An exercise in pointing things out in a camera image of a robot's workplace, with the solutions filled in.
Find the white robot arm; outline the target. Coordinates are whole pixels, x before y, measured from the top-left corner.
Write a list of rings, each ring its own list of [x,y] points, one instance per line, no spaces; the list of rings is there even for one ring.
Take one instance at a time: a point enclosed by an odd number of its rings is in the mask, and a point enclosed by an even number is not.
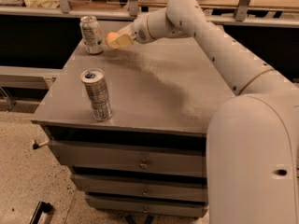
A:
[[[206,135],[210,224],[299,224],[299,88],[209,21],[196,0],[136,18],[107,44],[191,36],[234,93]]]

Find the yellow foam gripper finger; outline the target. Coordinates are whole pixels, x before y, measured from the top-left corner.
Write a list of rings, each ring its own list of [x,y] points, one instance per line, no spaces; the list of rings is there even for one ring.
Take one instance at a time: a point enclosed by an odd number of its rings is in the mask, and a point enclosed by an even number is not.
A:
[[[133,36],[134,34],[134,25],[132,23],[126,25],[125,27],[121,28],[118,31],[119,35],[129,35],[129,36]]]
[[[121,49],[132,46],[134,44],[134,40],[129,35],[118,34],[115,40],[117,45],[113,49]]]

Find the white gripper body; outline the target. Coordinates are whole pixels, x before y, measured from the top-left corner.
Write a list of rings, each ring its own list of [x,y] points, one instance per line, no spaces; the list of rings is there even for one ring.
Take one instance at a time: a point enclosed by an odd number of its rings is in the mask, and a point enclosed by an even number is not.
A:
[[[148,14],[139,16],[131,26],[132,39],[140,44],[148,44],[153,41],[148,27]]]

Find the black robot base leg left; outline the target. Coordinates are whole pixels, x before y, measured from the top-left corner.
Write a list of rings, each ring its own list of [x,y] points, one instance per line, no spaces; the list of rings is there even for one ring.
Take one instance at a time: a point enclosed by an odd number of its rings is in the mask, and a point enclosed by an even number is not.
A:
[[[38,221],[43,213],[47,214],[53,209],[53,206],[50,203],[39,202],[36,206],[29,224],[38,224]]]

